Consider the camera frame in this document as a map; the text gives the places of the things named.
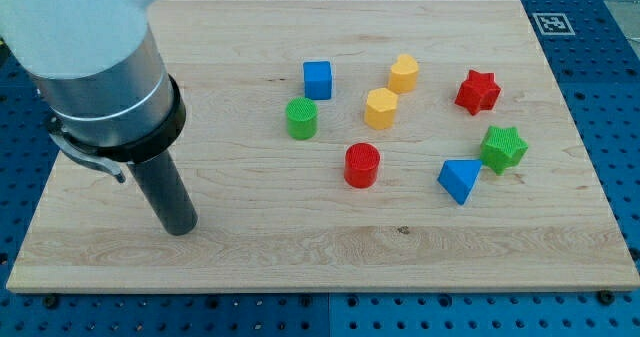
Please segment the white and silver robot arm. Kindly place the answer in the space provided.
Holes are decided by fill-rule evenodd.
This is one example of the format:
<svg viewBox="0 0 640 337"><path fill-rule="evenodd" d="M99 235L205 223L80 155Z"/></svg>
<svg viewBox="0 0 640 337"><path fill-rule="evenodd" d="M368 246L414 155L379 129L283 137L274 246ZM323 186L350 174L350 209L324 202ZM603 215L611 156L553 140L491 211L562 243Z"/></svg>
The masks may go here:
<svg viewBox="0 0 640 337"><path fill-rule="evenodd" d="M1 36L70 158L147 161L179 136L185 108L148 22L156 0L1 0Z"/></svg>

